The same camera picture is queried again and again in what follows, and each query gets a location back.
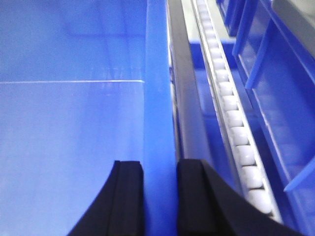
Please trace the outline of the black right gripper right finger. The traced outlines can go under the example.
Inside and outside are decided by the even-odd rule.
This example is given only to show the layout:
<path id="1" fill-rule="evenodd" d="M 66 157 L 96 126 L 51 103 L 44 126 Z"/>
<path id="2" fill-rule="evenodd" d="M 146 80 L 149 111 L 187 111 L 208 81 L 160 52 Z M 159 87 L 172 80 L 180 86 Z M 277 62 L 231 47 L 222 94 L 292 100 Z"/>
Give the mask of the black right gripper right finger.
<path id="1" fill-rule="evenodd" d="M 248 203 L 205 161 L 177 164 L 180 236 L 298 236 Z"/>

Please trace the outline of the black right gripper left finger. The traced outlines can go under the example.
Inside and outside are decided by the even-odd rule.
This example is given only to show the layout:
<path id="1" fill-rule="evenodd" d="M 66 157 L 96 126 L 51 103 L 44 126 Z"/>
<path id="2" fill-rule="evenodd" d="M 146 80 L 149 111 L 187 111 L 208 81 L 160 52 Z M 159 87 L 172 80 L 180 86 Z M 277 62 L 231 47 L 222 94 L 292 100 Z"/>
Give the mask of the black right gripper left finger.
<path id="1" fill-rule="evenodd" d="M 139 161 L 115 161 L 111 173 L 70 236 L 143 236 L 143 169 Z"/>

